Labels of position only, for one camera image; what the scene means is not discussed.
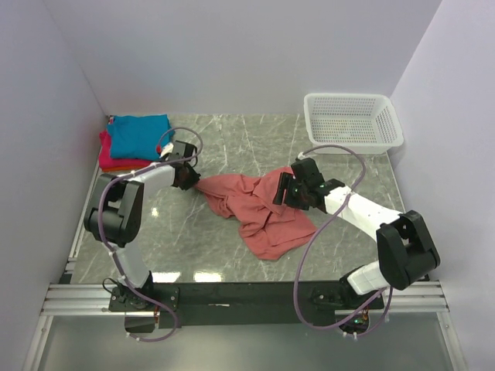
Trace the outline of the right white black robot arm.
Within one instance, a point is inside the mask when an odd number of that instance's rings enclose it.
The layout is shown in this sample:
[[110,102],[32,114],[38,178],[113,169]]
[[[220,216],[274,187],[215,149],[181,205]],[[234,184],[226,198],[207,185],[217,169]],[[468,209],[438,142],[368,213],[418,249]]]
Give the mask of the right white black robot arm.
[[293,209],[319,209],[372,238],[377,259],[318,286],[311,301],[334,308],[358,308],[379,291],[403,291],[440,265],[440,256],[422,215],[401,213],[363,196],[337,179],[324,180],[317,170],[283,172],[273,199]]

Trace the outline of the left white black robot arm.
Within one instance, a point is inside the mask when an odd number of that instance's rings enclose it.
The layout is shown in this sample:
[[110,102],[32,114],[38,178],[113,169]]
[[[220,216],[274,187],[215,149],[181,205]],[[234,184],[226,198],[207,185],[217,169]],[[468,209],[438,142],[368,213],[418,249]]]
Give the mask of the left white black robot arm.
[[144,201],[165,187],[188,190],[199,180],[200,173],[188,162],[153,163],[137,172],[97,178],[84,215],[84,229],[108,250],[118,269],[119,283],[131,287],[127,301],[136,310],[150,308],[155,300],[155,292],[148,287],[152,274],[136,242]]

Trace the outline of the salmon pink t shirt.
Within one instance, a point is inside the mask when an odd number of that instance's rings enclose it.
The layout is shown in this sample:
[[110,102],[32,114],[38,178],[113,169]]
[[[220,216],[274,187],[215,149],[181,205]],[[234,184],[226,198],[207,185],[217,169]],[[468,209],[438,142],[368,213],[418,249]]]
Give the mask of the salmon pink t shirt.
[[291,174],[292,170],[277,168],[263,176],[213,175],[195,185],[216,215],[240,222],[241,239],[260,260],[277,260],[307,244],[316,232],[303,211],[273,203],[284,172]]

